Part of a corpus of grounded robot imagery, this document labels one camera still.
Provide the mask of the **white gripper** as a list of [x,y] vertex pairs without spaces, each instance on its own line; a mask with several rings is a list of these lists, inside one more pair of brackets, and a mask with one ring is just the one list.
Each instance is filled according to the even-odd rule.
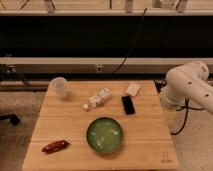
[[162,91],[159,98],[163,108],[164,122],[170,125],[176,116],[176,109],[182,103],[182,97],[176,93]]

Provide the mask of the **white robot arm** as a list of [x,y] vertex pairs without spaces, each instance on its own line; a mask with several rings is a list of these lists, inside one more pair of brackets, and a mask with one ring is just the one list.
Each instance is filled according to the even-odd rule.
[[213,114],[213,87],[206,82],[208,77],[209,69],[201,61],[177,66],[167,72],[167,85],[159,93],[167,125],[173,121],[177,108],[184,104],[186,98]]

